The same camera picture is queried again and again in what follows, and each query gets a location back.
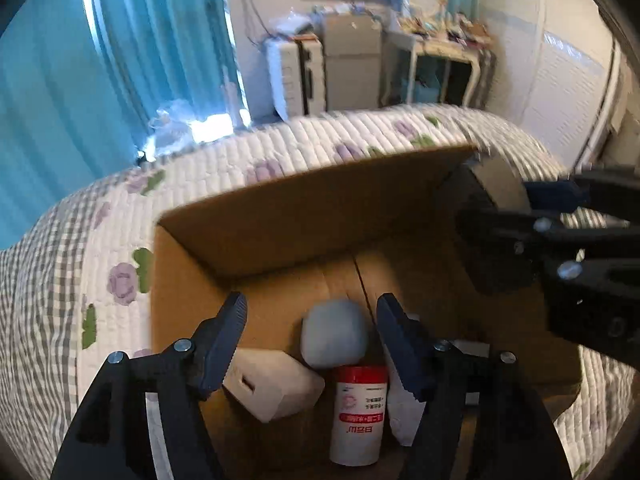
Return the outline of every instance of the gray rounded object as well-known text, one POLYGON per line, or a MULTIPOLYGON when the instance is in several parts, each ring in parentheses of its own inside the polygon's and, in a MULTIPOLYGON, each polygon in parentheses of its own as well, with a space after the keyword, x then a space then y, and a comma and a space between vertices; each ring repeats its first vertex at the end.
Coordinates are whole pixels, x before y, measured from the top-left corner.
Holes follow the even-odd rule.
POLYGON ((317 304, 302 322, 300 349, 312 368, 354 365, 364 357, 368 342, 367 319, 350 300, 317 304))

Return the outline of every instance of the green leaf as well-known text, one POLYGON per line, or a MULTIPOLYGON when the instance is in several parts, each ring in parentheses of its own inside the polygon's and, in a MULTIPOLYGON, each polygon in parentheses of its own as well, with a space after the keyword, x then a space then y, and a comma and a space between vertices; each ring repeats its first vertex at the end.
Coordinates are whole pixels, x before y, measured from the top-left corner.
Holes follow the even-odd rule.
POLYGON ((367 152, 369 153, 369 156, 372 157, 372 158, 375 158, 377 156, 384 156, 385 155, 379 149, 377 149, 375 146, 367 146, 367 152))
POLYGON ((165 170, 156 171, 152 176, 149 177, 149 180, 146 181, 146 187, 142 190, 140 195, 147 196, 149 193, 151 193, 164 180, 165 176, 165 170))
POLYGON ((580 466, 578 467, 578 469, 575 470, 574 473, 574 480, 576 480, 577 478, 580 477, 580 475, 582 473, 584 473, 585 471, 587 471, 587 469, 589 468, 589 464, 590 462, 587 460, 587 462, 584 462, 582 464, 580 464, 580 466))
POLYGON ((427 135, 421 135, 417 139, 412 140, 411 143, 416 148, 428 148, 435 145, 435 142, 433 142, 433 140, 431 140, 431 137, 427 135))
POLYGON ((154 254, 146 247, 140 247, 133 251, 133 260, 139 265, 136 269, 138 275, 138 288, 142 294, 151 290, 151 269, 154 262, 154 254))
POLYGON ((86 308, 86 314, 82 320, 82 350, 95 343, 95 307, 91 303, 86 308))

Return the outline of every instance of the quilted bedspread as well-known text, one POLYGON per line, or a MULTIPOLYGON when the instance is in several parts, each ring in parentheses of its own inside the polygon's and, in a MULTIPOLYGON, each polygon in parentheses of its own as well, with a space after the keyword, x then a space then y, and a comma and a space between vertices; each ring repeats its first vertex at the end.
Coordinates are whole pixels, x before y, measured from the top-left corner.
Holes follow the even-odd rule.
MULTIPOLYGON (((49 477, 66 428, 106 356, 150 352, 154 224, 176 206, 285 174, 432 144, 473 142, 525 180, 562 166, 491 114, 439 105, 298 118, 101 180, 63 200, 0 252, 0 432, 49 477)), ((588 210, 569 227, 604 227, 588 210)), ((634 371, 580 348, 582 388, 556 428, 572 471, 595 466, 628 415, 634 371)))

